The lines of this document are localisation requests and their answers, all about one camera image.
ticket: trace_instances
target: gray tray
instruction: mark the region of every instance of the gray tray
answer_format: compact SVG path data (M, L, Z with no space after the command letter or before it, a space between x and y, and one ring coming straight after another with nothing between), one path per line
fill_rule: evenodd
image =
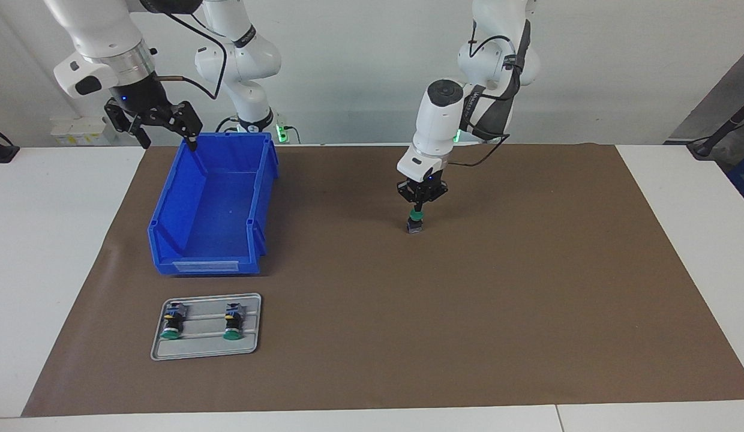
M164 311L170 303L185 305L185 321L180 339L169 341L159 335L164 329ZM226 328L226 306L239 303L245 307L244 325L238 341L227 341L222 334ZM200 356L245 355L257 348L260 332L260 304L258 293L192 298L171 298L164 301L156 326L151 358L156 361L199 358Z

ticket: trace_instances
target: black strap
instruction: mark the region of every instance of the black strap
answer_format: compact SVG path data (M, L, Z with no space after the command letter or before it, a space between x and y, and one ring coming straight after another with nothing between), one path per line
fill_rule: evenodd
M506 133L506 123L511 115L512 106L514 106L513 98L493 102L470 133L482 140L492 140L503 136Z
M479 104L479 100L482 98L485 90L487 88L482 85L474 85L470 95L466 96L465 105L463 106L463 117L460 118L461 130L468 132L468 126L471 126L470 118L473 116L473 112L476 110L476 106Z
M268 115L265 116L262 120L255 121L255 122L249 122L239 119L238 123L246 129L247 132L257 133L265 131L265 128L271 125L271 123L274 120L274 112L273 110L269 110Z
M145 10L154 14L192 14L202 0L140 0Z
M236 47L245 47L249 42L254 39L254 36L257 35L257 30L254 29L254 25L251 25L249 27L249 30L247 30L246 33L244 33L243 36L241 36L238 41L233 41L234 46Z
M518 52L515 55L509 55L503 61L503 66L506 68L514 68L511 74L511 82L508 88L503 92L503 95L498 98L494 98L498 101L507 101L513 99L517 95L518 90L521 88L521 74L524 71L524 65L526 63L526 52L529 49L529 43L531 42L532 24L529 20L524 25L524 32L521 36L521 44L518 47Z

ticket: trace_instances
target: white robotic arm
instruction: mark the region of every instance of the white robotic arm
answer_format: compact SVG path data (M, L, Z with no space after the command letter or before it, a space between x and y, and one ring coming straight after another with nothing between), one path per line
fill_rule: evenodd
M422 230L422 205L447 191L441 175L459 130L484 142L499 144L508 137L514 97L540 69L539 58L529 47L527 6L528 0L474 0L473 36L458 54L468 81L444 79L426 90L412 145L397 165L407 177L399 183L399 193L414 204L407 221L410 233ZM475 40L477 28L490 35L480 44ZM444 91L449 93L448 104Z
M281 55L268 39L257 33L241 0L205 0L204 14L210 30L229 39L223 44L229 61L223 90L236 107L238 130L268 131L280 142L288 140L281 118L268 104L265 90L254 79L275 76ZM218 46L205 46L196 53L196 68L209 82L218 80L222 53Z
M163 126L196 148L202 130L191 104L172 104L155 72L152 52L130 19L131 11L188 14L201 0L44 0L73 40L76 52L55 68L72 98L109 88L105 109L117 131L127 131L147 148L142 126Z

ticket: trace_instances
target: cable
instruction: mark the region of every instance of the cable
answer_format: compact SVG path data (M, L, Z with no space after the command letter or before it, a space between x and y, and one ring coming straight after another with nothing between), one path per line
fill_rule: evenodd
M302 145L303 144L303 140L300 139L300 131L298 131L298 129L295 128L295 126L284 126L284 130L285 131L295 131L295 134L298 135L298 144L299 145Z
M215 30L212 30L211 28L207 27L203 22L201 22L194 14L191 14L191 17L194 21L196 21L197 24L201 25L201 27L204 28L204 30L207 30L207 32L212 33L215 36L220 36L221 38L226 38L226 35L221 35L220 33L217 33Z
M476 41L476 21L474 21L473 22L473 33L471 33L470 41L468 41L468 43L470 44L470 46L468 47L468 56L471 58L475 57L476 54L478 54L479 51L481 51L481 49L486 44L490 43L491 41L496 41L498 39L503 39L503 41L508 42L508 44L511 46L511 49L514 50L514 54L515 54L514 42L512 42L509 38L507 38L507 36L503 36L503 35L497 35L497 36L492 36L491 38L487 38L484 40L484 42L481 42L481 44L479 45L479 47L476 48L476 50L473 50L473 46L477 42Z
M744 123L740 123L740 125L738 125L737 128L732 129L731 132L737 131L737 129L740 129L740 128L744 128ZM702 137L701 139L691 140L690 142L687 143L687 145L695 144L696 142L701 142L702 140L707 140L707 139L710 139L711 137L713 137L713 135Z
M476 167L476 166L479 166L480 164L482 164L482 162L484 162L485 160L489 159L490 156L492 156L492 153L495 153L495 150L498 150L498 148L500 147L500 145L503 144L503 142L505 142L506 139L508 139L509 136L510 135L501 135L500 142L498 142L497 144L495 144L495 147L493 147L492 150L490 150L490 152L487 153L487 156L484 156L483 158L481 158L480 161L478 161L478 162L476 162L474 164L464 164L463 162L448 162L448 164L450 164L450 165L457 165L459 167Z
M7 135L2 134L1 132L0 132L0 139L5 140L7 142L7 144L9 144L12 147L15 146L14 144L12 144L12 142L10 141L10 139L7 138Z
M220 122L220 124L215 128L215 132L219 132L220 129L223 128L223 126L226 125L229 121L237 121L238 119L236 117L227 117L224 118L223 121Z
M158 76L158 81L161 82L187 82L188 84L192 84L196 86L201 91L204 91L205 95L209 96L212 100L215 100L215 96L206 88L204 88L203 85L197 83L196 81L193 81L192 79L189 79L189 77L184 76Z
M226 74L226 65L227 65L227 49L223 46L223 44L218 41L217 39L213 38L210 35L207 35L206 33L198 30L197 28L193 27L192 25L188 24L187 22L183 21L182 19L179 19L178 17L173 16L173 14L164 13L166 16L170 17L172 21L177 22L178 24L182 25L185 28L188 28L188 30L191 30L192 32L196 33L199 36L202 36L202 38L209 39L213 43L215 43L218 47L220 47L221 51L223 52L223 65L222 68L220 68L220 77L218 77L218 85L215 88L215 95L211 95L209 90L206 90L202 88L199 83L191 81L190 79L186 79L186 77L183 77L182 81L189 82L191 84L197 85L197 87L202 88L204 90L204 93L207 93L208 96L214 101L218 98L220 95L220 88L223 85L223 76Z

